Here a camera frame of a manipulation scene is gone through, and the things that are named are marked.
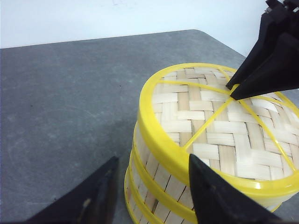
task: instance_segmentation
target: woven bamboo lid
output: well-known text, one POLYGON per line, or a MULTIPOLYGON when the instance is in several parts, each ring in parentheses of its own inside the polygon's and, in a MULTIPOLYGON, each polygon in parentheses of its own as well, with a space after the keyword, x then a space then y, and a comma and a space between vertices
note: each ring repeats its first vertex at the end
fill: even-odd
POLYGON ((153 75, 140 98, 138 121, 146 143, 186 184, 187 155, 193 153, 231 184, 235 176, 240 187, 246 183, 274 193, 292 185, 298 191, 298 109, 281 93, 233 100, 225 84, 234 72, 189 63, 153 75), (281 179, 271 186, 261 182, 281 179))

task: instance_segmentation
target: white background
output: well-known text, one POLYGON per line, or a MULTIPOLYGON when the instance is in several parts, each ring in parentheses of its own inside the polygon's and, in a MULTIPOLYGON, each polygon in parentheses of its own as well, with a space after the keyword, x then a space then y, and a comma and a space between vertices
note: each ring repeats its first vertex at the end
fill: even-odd
POLYGON ((1 48, 198 29, 247 55, 264 0, 2 0, 1 48))

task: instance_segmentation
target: yellow spoke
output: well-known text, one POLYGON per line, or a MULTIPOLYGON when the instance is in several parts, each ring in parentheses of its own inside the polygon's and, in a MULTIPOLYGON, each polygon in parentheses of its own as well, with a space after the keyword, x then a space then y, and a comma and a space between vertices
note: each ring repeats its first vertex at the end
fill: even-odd
POLYGON ((280 150, 283 158, 286 160, 287 164, 290 166, 290 168, 295 172, 296 168, 293 164, 293 162, 289 159, 287 154, 285 153, 284 149, 281 147, 273 133, 270 131, 270 129, 263 123, 263 121, 257 116, 257 114, 241 99, 239 100, 240 104, 256 119, 256 121, 259 123, 260 126, 266 131, 266 133, 269 135, 271 140, 274 142, 276 147, 280 150))
POLYGON ((227 81, 230 80, 230 77, 224 70, 222 70, 222 68, 217 68, 217 69, 224 75, 224 77, 226 78, 227 81))
POLYGON ((296 107, 296 105, 292 102, 292 101, 290 101, 284 94, 282 94, 281 92, 275 92, 275 94, 279 97, 279 98, 281 98, 284 102, 285 102, 285 104, 288 106, 288 107, 290 107, 292 110, 293 110, 293 112, 297 115, 297 117, 299 118, 299 109, 298 109, 298 107, 296 107))
POLYGON ((159 83, 176 84, 176 85, 192 85, 192 86, 197 86, 197 87, 201 87, 201 88, 204 88, 207 90, 212 90, 215 92, 220 92, 220 93, 229 95, 229 91, 227 91, 227 90, 218 89, 216 87, 212 87, 212 86, 204 85, 204 84, 200 84, 200 83, 192 83, 192 82, 185 82, 185 81, 170 81, 170 80, 161 80, 161 81, 159 81, 159 83))
POLYGON ((198 129, 198 131, 189 139, 189 141, 182 147, 184 150, 187 148, 200 136, 200 134, 214 121, 214 119, 232 102, 234 99, 229 98, 227 101, 219 107, 218 110, 198 129))

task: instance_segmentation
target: gray tabletop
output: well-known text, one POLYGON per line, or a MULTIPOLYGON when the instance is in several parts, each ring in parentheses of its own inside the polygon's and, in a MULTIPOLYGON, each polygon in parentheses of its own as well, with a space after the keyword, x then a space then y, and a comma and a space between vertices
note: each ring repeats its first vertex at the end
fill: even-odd
MULTIPOLYGON (((1 220, 29 218, 120 157, 114 223, 132 223, 124 204, 138 97, 170 65, 238 68, 244 57, 186 30, 1 50, 1 220)), ((299 105, 298 90, 287 96, 299 105)), ((299 196, 276 214, 299 220, 299 196)))

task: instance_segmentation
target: stacked steamer basket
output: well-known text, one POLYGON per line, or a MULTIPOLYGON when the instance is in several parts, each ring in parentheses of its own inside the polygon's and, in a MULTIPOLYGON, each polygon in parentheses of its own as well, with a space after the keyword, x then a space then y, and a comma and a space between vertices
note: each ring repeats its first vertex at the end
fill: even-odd
POLYGON ((179 64, 144 85, 125 177, 135 224, 197 223, 188 158, 274 211, 299 191, 299 111, 280 92, 235 101, 235 69, 179 64))

